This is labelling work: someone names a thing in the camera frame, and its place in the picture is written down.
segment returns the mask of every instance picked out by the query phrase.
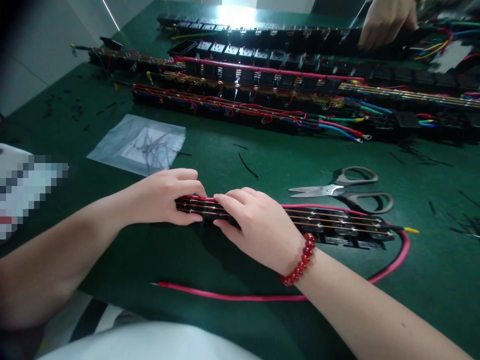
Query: gray scissor handle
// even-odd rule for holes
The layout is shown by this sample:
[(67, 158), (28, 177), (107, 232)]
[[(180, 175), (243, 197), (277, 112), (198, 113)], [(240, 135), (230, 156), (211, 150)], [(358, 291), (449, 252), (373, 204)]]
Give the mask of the gray scissor handle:
[[(351, 203), (352, 205), (359, 208), (362, 212), (367, 214), (385, 214), (392, 210), (394, 207), (394, 198), (387, 192), (349, 192), (345, 191), (336, 195), (338, 198), (342, 198), (343, 200)], [(387, 204), (385, 207), (381, 208), (380, 210), (371, 211), (367, 210), (359, 204), (359, 199), (361, 198), (385, 198), (387, 200)]]
[[(371, 176), (370, 179), (362, 179), (362, 180), (350, 180), (345, 176), (345, 173), (348, 170), (359, 170), (361, 172), (367, 173)], [(370, 170), (368, 167), (362, 167), (362, 166), (348, 166), (344, 167), (341, 169), (340, 175), (338, 175), (337, 179), (335, 180), (334, 184), (335, 185), (340, 185), (347, 187), (349, 185), (366, 185), (366, 184), (372, 184), (376, 183), (379, 180), (379, 176)]]

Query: red beaded bracelet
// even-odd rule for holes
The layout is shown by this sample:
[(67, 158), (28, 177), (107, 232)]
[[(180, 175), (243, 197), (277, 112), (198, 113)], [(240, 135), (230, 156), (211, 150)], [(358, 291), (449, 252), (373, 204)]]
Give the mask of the red beaded bracelet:
[(280, 280), (286, 287), (292, 286), (304, 274), (303, 270), (307, 268), (310, 257), (315, 249), (315, 237), (311, 233), (303, 234), (305, 238), (305, 247), (302, 250), (301, 261), (298, 262), (297, 268), (292, 271), (289, 276), (280, 275)]

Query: person's hand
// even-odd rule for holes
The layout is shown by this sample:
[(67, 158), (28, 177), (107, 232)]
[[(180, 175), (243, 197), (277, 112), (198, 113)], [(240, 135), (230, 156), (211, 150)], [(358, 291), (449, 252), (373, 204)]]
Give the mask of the person's hand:
[(301, 259), (305, 240), (282, 206), (249, 187), (214, 196), (241, 227), (215, 220), (225, 236), (245, 254), (287, 276)]
[(202, 216), (177, 210), (175, 199), (197, 194), (207, 197), (204, 186), (193, 169), (159, 171), (112, 195), (120, 209), (123, 225), (168, 222), (189, 225), (201, 222)]
[(358, 47), (364, 51), (390, 44), (401, 27), (418, 29), (415, 0), (373, 0), (366, 14)]

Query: workbench surface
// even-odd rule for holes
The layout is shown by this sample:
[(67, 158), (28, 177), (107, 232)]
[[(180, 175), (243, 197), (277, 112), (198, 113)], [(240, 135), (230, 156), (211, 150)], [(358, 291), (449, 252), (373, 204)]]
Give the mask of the workbench surface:
[[(217, 17), (221, 11), (215, 6), (154, 1), (114, 39), (124, 49), (165, 58), (172, 43), (156, 30), (158, 14)], [(256, 11), (256, 20), (331, 27), (347, 27), (351, 21), (265, 10)], [(44, 117), (49, 101), (52, 114)], [(79, 105), (81, 116), (72, 109)], [(294, 136), (136, 105), (127, 88), (115, 92), (113, 80), (105, 80), (101, 68), (84, 63), (6, 119), (1, 142), (68, 163), (69, 171), (62, 186), (52, 189), (27, 225), (2, 247), (3, 253), (88, 203), (141, 179), (86, 158), (125, 114), (186, 127), (182, 151), (192, 156), (179, 155), (173, 167), (197, 169), (208, 195), (251, 187), (282, 204), (300, 204), (305, 200), (290, 198), (287, 189), (326, 185), (333, 171), (346, 166), (377, 172), (379, 182), (364, 189), (386, 191), (394, 197), (395, 207), (383, 218), (421, 232), (410, 235), (411, 250), (405, 263), (377, 286), (474, 358), (480, 358), (480, 243), (449, 230), (459, 226), (448, 216), (450, 213), (463, 220), (463, 214), (479, 215), (480, 208), (458, 193), (463, 190), (480, 202), (480, 150), (474, 145), (458, 148), (418, 140), (415, 146), (422, 154), (454, 167), (418, 165), (415, 157), (392, 143), (358, 144), (335, 134)], [(245, 163), (259, 174), (258, 179), (244, 167), (239, 151)], [(343, 207), (332, 197), (309, 201)], [(386, 251), (319, 247), (368, 277), (391, 261), (400, 240), (386, 246)], [(263, 359), (353, 358), (309, 302), (219, 301), (150, 285), (158, 281), (230, 295), (298, 293), (295, 288), (285, 288), (275, 273), (240, 252), (218, 229), (169, 224), (138, 224), (123, 229), (80, 289), (148, 319), (198, 326)]]

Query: scissors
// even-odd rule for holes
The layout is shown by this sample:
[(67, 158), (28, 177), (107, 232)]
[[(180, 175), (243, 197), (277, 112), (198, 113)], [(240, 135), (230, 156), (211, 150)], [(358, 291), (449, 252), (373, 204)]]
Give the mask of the scissors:
[[(350, 180), (347, 178), (345, 173), (347, 171), (358, 171), (366, 173), (370, 178), (361, 179), (361, 180)], [(394, 198), (386, 192), (374, 191), (374, 192), (353, 192), (353, 191), (337, 191), (338, 189), (347, 188), (355, 185), (366, 185), (376, 183), (379, 180), (379, 176), (370, 170), (367, 167), (362, 166), (348, 166), (340, 170), (340, 174), (330, 185), (327, 186), (306, 186), (306, 187), (294, 187), (288, 189), (288, 191), (298, 192), (299, 194), (291, 195), (291, 198), (316, 198), (322, 196), (333, 196), (343, 200), (348, 205), (358, 208), (364, 213), (367, 214), (385, 214), (389, 212), (394, 207)], [(358, 199), (361, 198), (377, 198), (379, 204), (383, 204), (379, 198), (385, 198), (387, 204), (385, 207), (380, 208), (379, 210), (367, 210), (363, 208)]]

